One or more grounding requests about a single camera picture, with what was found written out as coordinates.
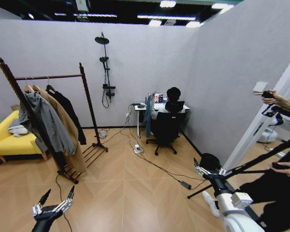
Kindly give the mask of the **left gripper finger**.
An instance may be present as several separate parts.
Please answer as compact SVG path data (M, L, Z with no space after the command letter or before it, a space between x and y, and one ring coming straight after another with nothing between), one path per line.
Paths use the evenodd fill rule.
M55 208L55 212L66 212L71 205L73 204L73 197L74 197L74 188L75 186L73 186L68 194L67 199L65 199L64 201L62 201L56 208Z
M46 192L46 193L45 193L45 194L40 198L40 200L38 201L38 203L32 207L32 214L33 214L34 216L37 216L37 215L39 215L39 214L42 213L42 207L43 207L43 205L45 204L45 202L46 202L46 200L47 200L47 198L48 198L50 192L51 192L51 189L49 189L49 190L48 190L48 191L47 191L47 192Z

